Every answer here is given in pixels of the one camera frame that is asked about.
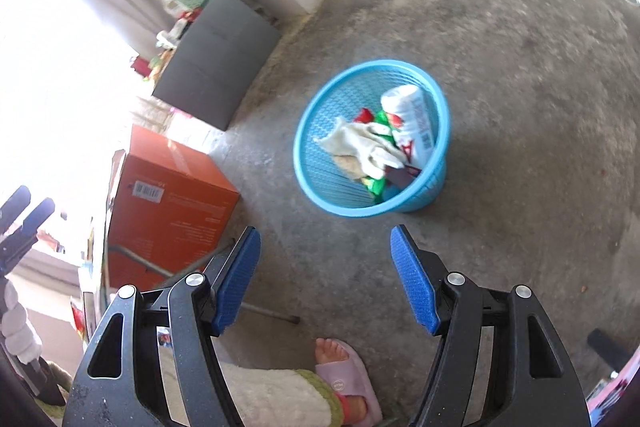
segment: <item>basket rim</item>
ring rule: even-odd
[[[400,70],[408,70],[417,78],[420,78],[426,89],[431,91],[433,95],[436,109],[438,112],[438,137],[436,139],[435,146],[433,148],[433,153],[425,165],[422,172],[418,175],[415,181],[409,185],[405,190],[400,192],[398,195],[393,198],[384,201],[380,204],[372,204],[371,206],[361,206],[358,208],[350,208],[346,206],[340,206],[338,204],[330,203],[322,199],[318,196],[315,191],[311,188],[308,178],[306,176],[305,170],[302,168],[300,163],[300,158],[302,155],[303,149],[303,135],[305,134],[305,129],[309,119],[315,113],[316,107],[318,103],[321,102],[322,99],[326,96],[326,94],[334,89],[337,84],[340,84],[344,81],[348,76],[351,76],[354,73],[357,73],[362,70],[367,70],[370,68],[379,68],[380,66],[384,67],[393,67],[398,68]],[[322,208],[327,212],[332,214],[336,214],[337,216],[343,217],[372,217],[377,216],[379,214],[384,214],[386,212],[390,212],[395,210],[399,206],[402,206],[408,200],[416,196],[418,193],[424,190],[424,186],[429,181],[429,179],[435,174],[436,170],[440,163],[444,160],[445,155],[447,153],[447,149],[449,147],[449,138],[450,138],[450,114],[449,114],[449,105],[447,104],[447,99],[444,96],[444,93],[440,89],[440,86],[437,82],[431,77],[429,73],[420,68],[409,64],[408,62],[403,62],[402,60],[391,60],[388,58],[382,58],[380,60],[370,60],[368,62],[363,62],[356,66],[349,68],[346,71],[334,76],[328,83],[326,83],[318,93],[311,99],[311,101],[306,106],[305,112],[300,119],[300,123],[298,124],[298,129],[296,131],[296,137],[293,144],[293,164],[294,171],[296,173],[296,178],[298,179],[298,183],[302,188],[303,192],[306,196],[313,201],[317,206]]]

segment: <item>white bottle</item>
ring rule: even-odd
[[[406,154],[409,165],[423,169],[433,152],[431,121],[418,86],[394,87],[380,98],[396,145]]]

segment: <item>white glove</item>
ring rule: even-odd
[[[335,119],[335,128],[316,143],[333,156],[355,156],[362,171],[375,180],[385,176],[385,166],[401,169],[407,161],[404,153],[376,134],[391,136],[389,127],[379,123],[348,123]]]
[[[27,319],[27,310],[18,302],[18,292],[11,281],[4,286],[4,302],[8,311],[2,315],[0,332],[9,354],[27,364],[42,354],[42,341]]]

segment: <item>box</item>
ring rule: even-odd
[[[137,125],[114,156],[108,245],[175,273],[213,250],[239,193],[206,154]],[[146,291],[165,278],[109,251],[111,287]]]

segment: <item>slipper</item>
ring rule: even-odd
[[[331,388],[343,396],[362,396],[367,403],[367,415],[353,427],[373,427],[382,421],[380,404],[373,391],[364,362],[353,347],[335,339],[349,353],[349,360],[328,362],[316,365],[316,375],[328,383]]]

